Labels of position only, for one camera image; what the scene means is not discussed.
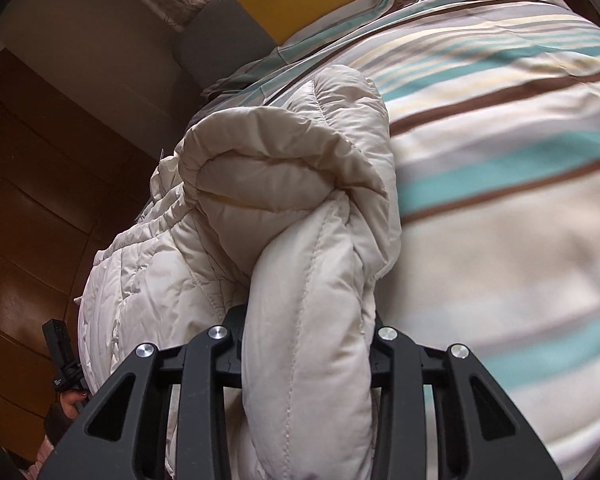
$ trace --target human hand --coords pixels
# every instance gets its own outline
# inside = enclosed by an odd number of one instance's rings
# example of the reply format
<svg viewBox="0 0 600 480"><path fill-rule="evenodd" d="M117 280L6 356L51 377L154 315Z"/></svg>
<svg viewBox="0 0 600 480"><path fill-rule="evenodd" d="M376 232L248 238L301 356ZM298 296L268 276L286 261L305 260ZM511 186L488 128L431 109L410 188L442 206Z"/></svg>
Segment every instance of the human hand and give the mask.
<svg viewBox="0 0 600 480"><path fill-rule="evenodd" d="M69 420L75 420L78 417L78 409L75 407L77 402L82 402L87 398L87 392L78 390L67 390L60 394L60 406L62 412Z"/></svg>

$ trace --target black device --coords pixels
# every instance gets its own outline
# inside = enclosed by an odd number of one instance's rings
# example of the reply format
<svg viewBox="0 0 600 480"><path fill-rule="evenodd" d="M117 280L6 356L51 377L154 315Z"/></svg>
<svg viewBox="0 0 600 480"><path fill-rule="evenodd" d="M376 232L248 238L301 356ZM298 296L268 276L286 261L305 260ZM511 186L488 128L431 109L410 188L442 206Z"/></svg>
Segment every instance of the black device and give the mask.
<svg viewBox="0 0 600 480"><path fill-rule="evenodd" d="M75 357L71 346L71 338L66 323L59 319L50 319L42 326L46 346L51 356L51 361L58 369L58 373L51 379L54 390L58 393L67 390L87 390L82 365ZM76 404L81 411L84 404Z"/></svg>
<svg viewBox="0 0 600 480"><path fill-rule="evenodd" d="M137 346L69 428L40 480L162 480L174 384L181 385L176 478L229 480L222 389L241 387L245 318L246 306L237 306L223 325L187 345ZM370 386L381 388L372 480L425 480L423 384L434 393L440 480L562 480L528 422L466 346L419 346L378 320L369 361ZM582 480L600 480L597 457L594 475L585 468Z"/></svg>

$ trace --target metal screw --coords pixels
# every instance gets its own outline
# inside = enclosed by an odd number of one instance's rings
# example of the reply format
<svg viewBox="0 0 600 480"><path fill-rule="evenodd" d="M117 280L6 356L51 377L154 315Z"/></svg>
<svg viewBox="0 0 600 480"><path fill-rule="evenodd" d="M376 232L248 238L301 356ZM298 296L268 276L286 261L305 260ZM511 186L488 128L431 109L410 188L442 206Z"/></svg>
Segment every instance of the metal screw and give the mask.
<svg viewBox="0 0 600 480"><path fill-rule="evenodd" d="M149 357L154 353L155 347L151 343L142 343L136 348L136 355L138 357Z"/></svg>
<svg viewBox="0 0 600 480"><path fill-rule="evenodd" d="M211 327L207 333L211 339L224 339L229 331L222 325L216 325Z"/></svg>
<svg viewBox="0 0 600 480"><path fill-rule="evenodd" d="M451 355L458 359L466 359L469 357L469 349L464 345L453 345L451 347Z"/></svg>
<svg viewBox="0 0 600 480"><path fill-rule="evenodd" d="M380 339L384 339L385 341L393 341L398 337L398 332L395 328L383 326L380 330L378 330L378 335L380 336Z"/></svg>

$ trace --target wooden floor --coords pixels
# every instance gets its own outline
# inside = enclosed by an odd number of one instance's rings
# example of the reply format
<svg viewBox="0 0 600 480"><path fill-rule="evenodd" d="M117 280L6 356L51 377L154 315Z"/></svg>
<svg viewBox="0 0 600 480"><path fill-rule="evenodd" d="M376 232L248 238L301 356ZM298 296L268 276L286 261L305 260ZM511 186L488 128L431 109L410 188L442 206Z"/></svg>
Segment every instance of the wooden floor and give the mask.
<svg viewBox="0 0 600 480"><path fill-rule="evenodd" d="M25 459L54 400L41 325L64 319L75 339L72 299L146 203L155 164L1 51L0 444Z"/></svg>

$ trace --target striped bedsheet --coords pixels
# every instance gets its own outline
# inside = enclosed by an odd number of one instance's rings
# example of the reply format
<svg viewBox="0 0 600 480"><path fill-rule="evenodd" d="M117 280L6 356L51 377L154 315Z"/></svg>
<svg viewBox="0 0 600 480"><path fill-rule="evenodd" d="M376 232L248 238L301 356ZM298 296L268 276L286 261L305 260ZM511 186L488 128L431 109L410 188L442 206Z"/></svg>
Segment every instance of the striped bedsheet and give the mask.
<svg viewBox="0 0 600 480"><path fill-rule="evenodd" d="M404 227L379 313L469 345L572 478L600 443L600 29L562 0L347 7L216 85L193 122L280 105L328 64L371 79Z"/></svg>

